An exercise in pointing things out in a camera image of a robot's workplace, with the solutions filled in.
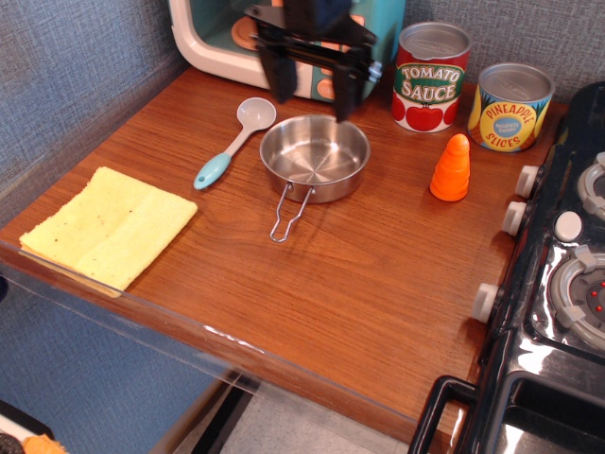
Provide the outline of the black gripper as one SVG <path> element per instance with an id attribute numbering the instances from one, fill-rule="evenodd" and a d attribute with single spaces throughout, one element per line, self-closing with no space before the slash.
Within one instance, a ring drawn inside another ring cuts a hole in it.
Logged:
<path id="1" fill-rule="evenodd" d="M 382 76 L 372 57 L 376 36 L 351 16 L 350 1 L 284 1 L 245 9 L 257 27 L 256 48 L 272 96 L 283 104 L 298 87 L 296 63 L 333 72 L 337 122 L 348 119 L 363 99 L 366 81 Z"/>

